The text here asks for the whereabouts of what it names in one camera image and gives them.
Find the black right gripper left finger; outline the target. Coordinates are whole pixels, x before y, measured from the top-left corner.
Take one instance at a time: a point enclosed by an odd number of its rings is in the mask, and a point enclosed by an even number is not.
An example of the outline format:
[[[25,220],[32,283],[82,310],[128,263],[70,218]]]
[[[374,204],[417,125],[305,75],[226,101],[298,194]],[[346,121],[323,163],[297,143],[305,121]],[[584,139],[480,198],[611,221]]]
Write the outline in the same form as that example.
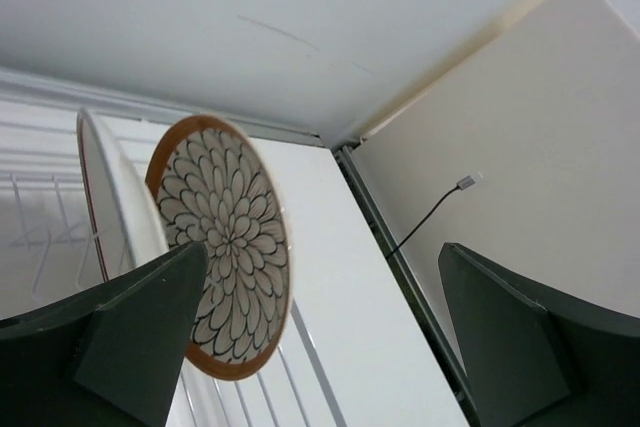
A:
[[[2,425],[165,425],[206,268],[188,243],[2,320]]]

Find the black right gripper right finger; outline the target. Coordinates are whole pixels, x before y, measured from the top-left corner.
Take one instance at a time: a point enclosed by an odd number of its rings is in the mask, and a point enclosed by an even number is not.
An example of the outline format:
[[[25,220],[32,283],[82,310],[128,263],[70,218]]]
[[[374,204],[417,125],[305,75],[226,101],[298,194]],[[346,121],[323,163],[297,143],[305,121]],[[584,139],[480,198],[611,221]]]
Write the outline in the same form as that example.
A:
[[[638,425],[638,318],[458,243],[438,266],[481,425]]]

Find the green rimmed sunburst plate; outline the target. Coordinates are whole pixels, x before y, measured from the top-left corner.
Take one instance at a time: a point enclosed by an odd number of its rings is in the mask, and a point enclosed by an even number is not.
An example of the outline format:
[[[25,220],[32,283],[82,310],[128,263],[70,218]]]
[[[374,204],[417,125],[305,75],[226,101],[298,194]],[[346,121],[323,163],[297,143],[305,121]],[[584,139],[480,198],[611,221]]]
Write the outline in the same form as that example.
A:
[[[168,252],[155,201],[113,131],[82,108],[76,137],[102,277],[109,281]]]

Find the orange rimmed flower plate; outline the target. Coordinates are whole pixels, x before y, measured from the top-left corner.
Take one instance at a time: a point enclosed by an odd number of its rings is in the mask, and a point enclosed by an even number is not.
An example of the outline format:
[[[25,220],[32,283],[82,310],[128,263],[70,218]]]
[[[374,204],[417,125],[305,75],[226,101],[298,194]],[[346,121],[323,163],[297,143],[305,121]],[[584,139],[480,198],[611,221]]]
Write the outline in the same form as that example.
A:
[[[193,115],[163,135],[145,183],[169,247],[206,249],[188,360],[217,379],[255,374],[278,347],[293,291],[286,218],[261,156],[237,126]]]

